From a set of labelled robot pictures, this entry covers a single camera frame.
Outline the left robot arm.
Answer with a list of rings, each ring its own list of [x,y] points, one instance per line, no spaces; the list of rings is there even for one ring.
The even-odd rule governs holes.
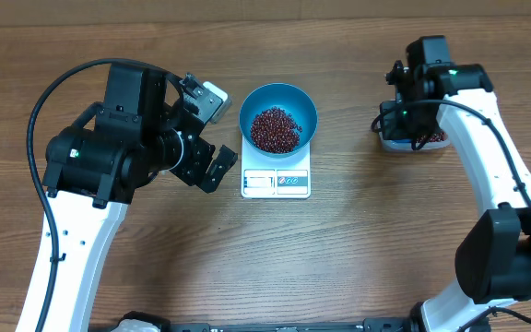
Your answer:
[[[237,154],[201,137],[229,95],[193,75],[109,59],[102,101],[54,136],[30,175],[43,207],[41,242],[20,331],[85,331],[112,239],[135,191],[170,172],[214,192]]]

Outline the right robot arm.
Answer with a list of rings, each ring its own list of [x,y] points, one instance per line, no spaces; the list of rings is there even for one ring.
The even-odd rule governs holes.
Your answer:
[[[473,187],[478,221],[455,253],[454,280],[404,318],[368,318],[367,331],[487,331],[531,299],[531,173],[501,118],[480,65],[457,65],[443,36],[409,44],[385,79],[371,129],[391,151],[453,147]]]

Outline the blue plastic measuring scoop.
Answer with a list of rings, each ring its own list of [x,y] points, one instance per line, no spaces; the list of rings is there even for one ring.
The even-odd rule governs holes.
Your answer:
[[[410,152],[412,142],[410,139],[383,140],[383,148],[387,151]]]

